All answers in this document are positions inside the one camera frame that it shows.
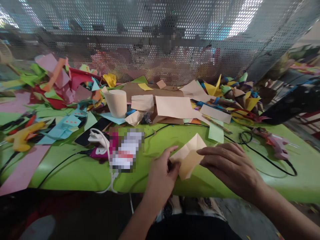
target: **green table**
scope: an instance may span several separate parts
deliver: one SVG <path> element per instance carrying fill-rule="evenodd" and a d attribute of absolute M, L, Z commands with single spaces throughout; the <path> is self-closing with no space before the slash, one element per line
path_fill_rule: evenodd
<path fill-rule="evenodd" d="M 166 124 L 156 124 L 154 126 L 139 125 L 137 128 L 142 128 L 145 131 L 145 136 L 148 136 L 152 134 L 154 130 L 165 125 Z M 228 136 L 234 141 L 239 141 L 238 134 L 247 130 L 247 128 L 237 123 L 231 123 L 226 126 L 233 132 L 232 135 Z M 243 149 L 252 159 L 264 181 L 290 201 L 319 203 L 320 154 L 283 125 L 270 126 L 260 124 L 259 126 L 263 126 L 268 131 L 285 137 L 289 139 L 291 143 L 300 146 L 300 148 L 295 148 L 290 145 L 286 147 L 290 155 L 290 161 L 298 172 L 297 177 L 292 177 L 276 169 L 265 159 L 243 145 Z M 85 149 L 73 143 L 73 140 L 82 132 L 83 128 L 73 133 L 70 138 L 65 140 L 66 144 L 62 146 L 59 146 L 62 141 L 57 141 L 52 145 L 35 172 L 29 187 L 36 188 L 48 172 L 62 160 L 73 153 Z M 169 146 L 179 145 L 179 147 L 182 147 L 196 133 L 200 134 L 207 146 L 213 146 L 216 142 L 208 139 L 208 132 L 208 128 L 194 125 L 174 125 L 160 130 L 155 136 L 145 140 L 144 151 L 140 151 L 139 153 L 135 170 L 133 173 L 121 173 L 114 182 L 114 189 L 119 192 L 144 192 L 148 180 L 150 162 L 154 158 L 158 157 L 162 151 Z M 249 145 L 269 159 L 275 160 L 272 147 L 266 146 L 264 139 L 254 137 L 254 141 L 249 143 Z M 6 144 L 1 147 L 0 166 L 5 163 L 12 153 L 11 144 Z M 1 177 L 2 183 L 12 173 L 23 156 L 24 154 L 18 155 L 6 168 Z M 283 169 L 292 172 L 286 163 L 281 161 L 275 162 Z M 101 191 L 106 189 L 109 184 L 110 172 L 108 163 L 99 164 L 98 161 L 90 157 L 76 155 L 53 172 L 42 185 L 42 188 L 52 190 Z M 197 197 L 237 197 L 211 172 L 200 165 L 195 168 L 190 179 L 183 182 L 181 182 L 180 179 L 177 180 L 173 194 Z"/>

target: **right hand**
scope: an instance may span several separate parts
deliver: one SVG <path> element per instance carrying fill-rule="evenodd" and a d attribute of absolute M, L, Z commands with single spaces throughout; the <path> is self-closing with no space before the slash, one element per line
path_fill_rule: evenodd
<path fill-rule="evenodd" d="M 248 202 L 258 201 L 270 188 L 237 143 L 205 147 L 197 153 L 204 155 L 201 166 L 209 169 L 231 191 Z"/>

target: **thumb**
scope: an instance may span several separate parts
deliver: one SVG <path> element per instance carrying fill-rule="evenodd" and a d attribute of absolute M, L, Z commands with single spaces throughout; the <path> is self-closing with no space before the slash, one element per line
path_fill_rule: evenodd
<path fill-rule="evenodd" d="M 172 178 L 174 181 L 177 179 L 179 175 L 180 166 L 181 162 L 175 162 L 172 166 L 171 171 L 168 173 L 168 176 Z"/>

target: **beige paper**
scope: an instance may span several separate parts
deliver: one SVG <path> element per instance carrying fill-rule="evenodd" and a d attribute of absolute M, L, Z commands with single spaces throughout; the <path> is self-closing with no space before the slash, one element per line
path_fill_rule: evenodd
<path fill-rule="evenodd" d="M 160 97 L 156 96 L 156 104 L 159 116 L 173 118 L 197 117 L 191 107 L 188 97 Z"/>
<path fill-rule="evenodd" d="M 222 122 L 225 122 L 227 124 L 231 121 L 231 115 L 224 113 L 220 110 L 217 110 L 215 108 L 209 107 L 207 105 L 203 105 L 200 109 L 200 113 L 207 115 L 209 117 L 212 117 L 214 119 L 220 120 Z"/>
<path fill-rule="evenodd" d="M 164 88 L 166 85 L 166 83 L 163 80 L 160 80 L 159 82 L 156 83 L 160 89 Z"/>
<path fill-rule="evenodd" d="M 135 111 L 134 113 L 132 113 L 128 117 L 126 117 L 125 120 L 130 125 L 136 127 L 140 123 L 140 121 L 142 120 L 143 115 L 144 115 L 144 112 Z"/>
<path fill-rule="evenodd" d="M 106 99 L 111 115 L 115 118 L 125 118 L 127 112 L 127 94 L 122 90 L 102 89 L 102 93 Z"/>
<path fill-rule="evenodd" d="M 206 94 L 203 88 L 195 80 L 182 88 L 179 88 L 179 90 L 183 92 L 183 96 L 189 97 L 190 99 L 202 102 L 208 102 L 210 100 L 210 96 Z"/>
<path fill-rule="evenodd" d="M 154 108 L 153 95 L 136 95 L 131 97 L 131 108 L 152 112 Z"/>
<path fill-rule="evenodd" d="M 181 162 L 179 176 L 181 181 L 191 177 L 193 169 L 201 162 L 204 156 L 197 154 L 198 149 L 206 147 L 206 144 L 197 133 L 189 142 L 180 148 L 169 159 L 172 163 Z"/>

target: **metal mesh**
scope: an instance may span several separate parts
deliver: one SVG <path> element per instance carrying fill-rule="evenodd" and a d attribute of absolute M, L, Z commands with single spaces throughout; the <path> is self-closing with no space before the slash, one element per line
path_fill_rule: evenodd
<path fill-rule="evenodd" d="M 0 37 L 27 68 L 53 52 L 118 81 L 259 80 L 320 16 L 318 0 L 0 0 Z M 0 66 L 2 79 L 15 78 Z"/>

